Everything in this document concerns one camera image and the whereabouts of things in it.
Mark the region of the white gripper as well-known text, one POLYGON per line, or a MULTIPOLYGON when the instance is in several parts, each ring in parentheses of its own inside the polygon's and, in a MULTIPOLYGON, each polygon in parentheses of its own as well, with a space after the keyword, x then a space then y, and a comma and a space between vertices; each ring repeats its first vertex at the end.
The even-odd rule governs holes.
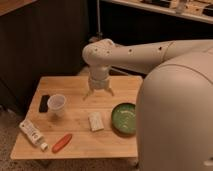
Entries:
POLYGON ((109 87, 109 80, 94 80, 92 78, 89 79, 89 87, 91 89, 88 90, 86 95, 83 97, 83 100, 86 100, 90 95, 93 94, 94 90, 105 89, 106 92, 114 96, 113 90, 109 87))

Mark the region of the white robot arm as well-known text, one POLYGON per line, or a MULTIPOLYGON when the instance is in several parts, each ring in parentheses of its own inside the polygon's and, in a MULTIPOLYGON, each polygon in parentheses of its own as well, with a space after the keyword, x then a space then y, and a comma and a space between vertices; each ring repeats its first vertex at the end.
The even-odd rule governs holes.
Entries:
POLYGON ((111 66, 143 73, 137 94, 140 171, 213 171, 213 39, 82 50, 91 91, 109 89, 111 66))

